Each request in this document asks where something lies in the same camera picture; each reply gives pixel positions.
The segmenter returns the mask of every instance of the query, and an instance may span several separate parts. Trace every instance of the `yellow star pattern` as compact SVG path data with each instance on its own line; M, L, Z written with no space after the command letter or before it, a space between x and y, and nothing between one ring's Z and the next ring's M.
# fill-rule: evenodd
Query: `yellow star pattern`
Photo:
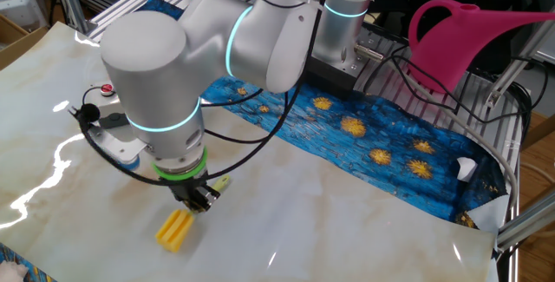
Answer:
M391 153L380 148L371 150L369 156L378 165L389 165L391 163Z
M408 161L408 168L422 179L432 179L432 168L425 161Z
M237 93L240 94L240 95L246 95L246 90L245 90L245 88L239 88L239 89L237 89Z
M362 121L352 117L344 117L341 120L341 128L357 138L366 134L366 127Z
M435 152L435 150L430 146L430 144L427 141L414 140L413 145L417 150L426 154L433 154Z
M314 103L314 106L323 110L328 110L331 108L331 101L327 98L324 97L318 97L314 100L312 100L312 103Z

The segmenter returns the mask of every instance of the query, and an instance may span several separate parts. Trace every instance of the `watering can handle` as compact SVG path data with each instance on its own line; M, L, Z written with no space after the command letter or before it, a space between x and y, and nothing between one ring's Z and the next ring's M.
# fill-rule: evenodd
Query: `watering can handle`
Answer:
M457 15L457 9L462 5L462 3L458 3L454 0L432 0L429 2L424 3L413 15L413 19L410 20L410 25L408 26L408 44L410 45L410 49L414 50L418 47L420 43L418 41L418 22L421 20L422 16L427 10L430 10L434 7L444 7L451 11L453 16Z

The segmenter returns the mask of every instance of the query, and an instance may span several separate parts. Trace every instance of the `blue led ring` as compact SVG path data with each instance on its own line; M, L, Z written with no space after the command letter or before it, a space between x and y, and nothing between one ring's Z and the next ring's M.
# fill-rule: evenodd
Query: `blue led ring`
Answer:
M327 3L323 4L324 7L326 7L326 9L328 9L331 13L342 16L342 17L359 17L359 16L363 16L364 14L366 14L366 12L368 11L368 9L366 9L363 13L358 13L358 14L343 14L343 13L339 13L336 10L333 10L332 8L329 7L329 5Z
M231 77L234 77L234 75L232 74L232 43L233 43L233 37L235 37L235 33L237 32L237 29L239 28L239 25L241 24L241 21L243 21L243 18L245 18L245 16L251 10L252 10L252 7L250 6L250 7L246 8L243 11L243 13L241 13L239 18L235 22L235 25L233 25L232 33L229 35L229 39L227 40L227 48L225 49L225 68L227 69L227 74L229 74Z
M138 128L138 129L140 129L140 130L143 130L143 131L147 131L147 132L158 132L158 133L159 133L159 132L166 132L166 131L171 131L171 130L177 129L177 128L179 128L179 127L185 125L188 121L191 120L191 118L193 118L193 116L197 113L197 111L199 110L199 108L200 108L200 98L199 98L199 101L197 102L197 107L194 108L194 111L193 111L184 121L181 121L180 123L175 124L175 125L170 126L170 127L164 127L164 128L149 128L149 127L144 127L144 126L141 126L141 125L138 125L138 124L134 123L131 119L129 119L129 116L127 117L127 120L128 120L129 123L132 124L134 127Z

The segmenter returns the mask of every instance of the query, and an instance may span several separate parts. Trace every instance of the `cardboard box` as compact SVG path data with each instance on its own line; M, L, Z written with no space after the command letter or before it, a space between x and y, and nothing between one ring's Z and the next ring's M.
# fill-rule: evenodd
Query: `cardboard box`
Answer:
M46 27L42 27L29 33L7 17L0 15L0 43L9 44L7 48L0 50L0 70L25 54L46 35L47 31Z

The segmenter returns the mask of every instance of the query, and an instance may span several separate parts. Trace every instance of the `red button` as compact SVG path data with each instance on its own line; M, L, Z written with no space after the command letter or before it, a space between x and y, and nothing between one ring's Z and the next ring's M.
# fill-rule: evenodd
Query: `red button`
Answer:
M114 87L112 87L112 85L108 83L103 84L101 87L102 92L112 92L112 90L114 90Z

